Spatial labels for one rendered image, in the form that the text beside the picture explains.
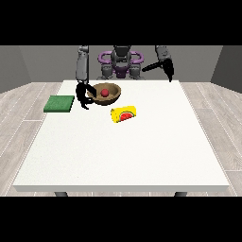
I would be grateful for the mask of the green square pad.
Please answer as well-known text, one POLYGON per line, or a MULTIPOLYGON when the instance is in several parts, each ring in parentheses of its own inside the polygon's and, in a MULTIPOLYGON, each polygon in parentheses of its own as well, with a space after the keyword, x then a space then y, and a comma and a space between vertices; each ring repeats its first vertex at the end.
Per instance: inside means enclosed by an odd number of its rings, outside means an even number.
POLYGON ((44 112, 70 112, 75 97, 73 95, 52 95, 48 98, 44 112))

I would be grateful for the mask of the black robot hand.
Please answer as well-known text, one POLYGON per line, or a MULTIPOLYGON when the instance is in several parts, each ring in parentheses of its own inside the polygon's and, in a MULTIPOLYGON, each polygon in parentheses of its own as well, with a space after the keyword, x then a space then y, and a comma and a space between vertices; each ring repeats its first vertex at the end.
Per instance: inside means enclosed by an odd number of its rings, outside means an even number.
POLYGON ((94 103, 94 97, 96 97, 96 89, 89 84, 88 80, 80 80, 76 88, 77 99, 83 109, 88 110, 87 104, 94 103), (86 92, 89 91, 93 96, 86 97, 86 92))
POLYGON ((164 70, 164 72, 166 73, 169 81, 172 81, 175 71, 174 71, 174 66, 173 66, 173 62, 171 59, 165 59, 163 61, 158 61, 158 62, 152 63, 152 64, 144 67, 142 69, 142 71, 147 72, 150 70, 154 70, 156 68, 162 68, 164 70))

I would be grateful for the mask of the brown wooden bowl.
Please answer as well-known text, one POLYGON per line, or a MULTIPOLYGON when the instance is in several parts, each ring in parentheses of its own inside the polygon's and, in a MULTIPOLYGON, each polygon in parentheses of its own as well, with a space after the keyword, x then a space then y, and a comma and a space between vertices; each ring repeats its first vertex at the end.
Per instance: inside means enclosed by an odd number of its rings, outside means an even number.
POLYGON ((88 97, 91 97, 97 105, 111 105, 121 95, 121 88, 114 83, 97 83, 94 88, 96 89, 96 96, 91 92, 87 92, 87 95, 88 97))

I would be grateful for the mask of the yellow cup with melon print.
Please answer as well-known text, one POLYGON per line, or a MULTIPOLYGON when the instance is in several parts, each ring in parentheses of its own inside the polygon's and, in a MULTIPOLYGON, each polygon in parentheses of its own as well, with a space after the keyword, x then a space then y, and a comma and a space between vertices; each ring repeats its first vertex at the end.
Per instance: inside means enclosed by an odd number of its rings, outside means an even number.
POLYGON ((111 117, 114 123, 130 119, 136 115, 136 108, 134 106, 125 106, 111 110, 111 117))

